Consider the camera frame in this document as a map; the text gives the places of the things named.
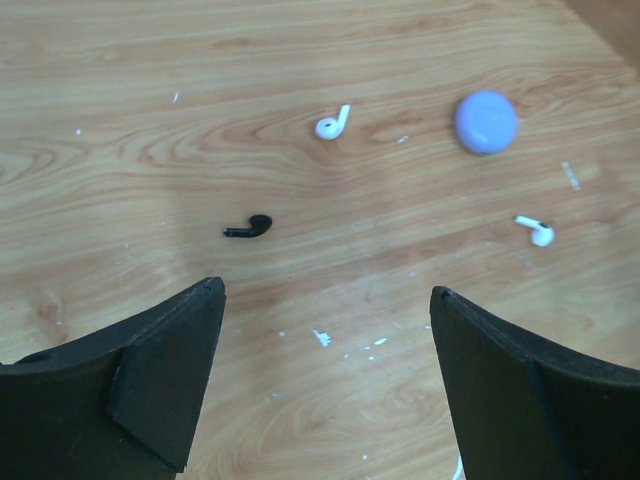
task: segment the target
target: black earbud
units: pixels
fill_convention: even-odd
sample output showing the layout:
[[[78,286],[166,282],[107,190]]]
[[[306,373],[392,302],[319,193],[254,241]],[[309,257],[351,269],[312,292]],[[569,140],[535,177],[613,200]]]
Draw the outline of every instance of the black earbud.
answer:
[[[255,238],[259,237],[271,228],[273,220],[268,215],[253,215],[249,218],[250,228],[225,228],[225,237],[232,238]]]

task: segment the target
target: wooden surface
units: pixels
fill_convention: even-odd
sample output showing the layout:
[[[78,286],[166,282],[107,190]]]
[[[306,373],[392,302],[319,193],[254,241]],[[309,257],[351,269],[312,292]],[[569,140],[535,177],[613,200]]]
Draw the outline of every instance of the wooden surface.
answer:
[[[565,0],[640,70],[640,2],[637,0]]]
[[[222,276],[182,479],[449,480],[434,285],[640,367],[640,84],[560,0],[2,12],[0,361]],[[521,124],[478,158],[451,122],[484,88]],[[344,135],[314,138],[344,102]],[[254,213],[270,232],[222,237]],[[516,214],[556,242],[532,247]]]

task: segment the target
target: white debris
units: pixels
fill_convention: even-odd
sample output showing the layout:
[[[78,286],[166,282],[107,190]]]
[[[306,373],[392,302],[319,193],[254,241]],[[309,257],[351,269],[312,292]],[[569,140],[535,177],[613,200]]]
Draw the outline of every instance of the white debris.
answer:
[[[566,173],[567,177],[569,177],[569,183],[571,183],[573,189],[580,190],[580,182],[578,181],[576,174],[573,173],[571,164],[569,162],[562,162],[562,168],[564,168],[564,173]]]
[[[319,332],[315,328],[312,328],[311,331],[315,334],[318,341],[322,344],[323,347],[328,347],[331,343],[331,336],[326,332]]]

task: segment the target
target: black plastic part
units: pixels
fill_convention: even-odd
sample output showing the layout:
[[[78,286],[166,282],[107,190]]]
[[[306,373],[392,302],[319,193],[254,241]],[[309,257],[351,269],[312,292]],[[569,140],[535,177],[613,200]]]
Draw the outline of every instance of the black plastic part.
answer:
[[[431,324],[467,480],[638,478],[640,372],[436,287]]]
[[[0,365],[0,478],[174,479],[187,462],[224,305],[222,281],[208,278]]]
[[[273,220],[268,215],[253,215],[249,218],[250,228],[225,228],[222,233],[225,237],[255,238],[266,233],[272,224]]]

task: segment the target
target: white paint speck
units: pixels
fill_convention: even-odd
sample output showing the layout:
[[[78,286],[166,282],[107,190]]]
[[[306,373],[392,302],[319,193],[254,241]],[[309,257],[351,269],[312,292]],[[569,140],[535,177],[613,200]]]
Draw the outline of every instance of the white paint speck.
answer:
[[[567,174],[567,177],[569,177],[569,183],[571,183],[573,189],[580,190],[580,182],[578,181],[576,174],[573,173],[571,164],[569,162],[562,162],[562,168],[564,169],[564,173]]]
[[[531,261],[529,261],[529,259],[527,259],[527,257],[525,257],[524,255],[517,253],[517,252],[512,252],[516,257],[518,257],[520,260],[522,260],[525,265],[533,270],[540,270],[538,267],[535,266],[535,264]]]
[[[453,474],[451,480],[459,480],[463,471],[464,467],[462,466],[462,457],[458,455],[458,466],[456,467],[456,472]]]
[[[323,347],[328,347],[331,343],[331,336],[326,332],[319,332],[315,328],[312,328],[311,331],[315,334],[318,341],[322,344]]]

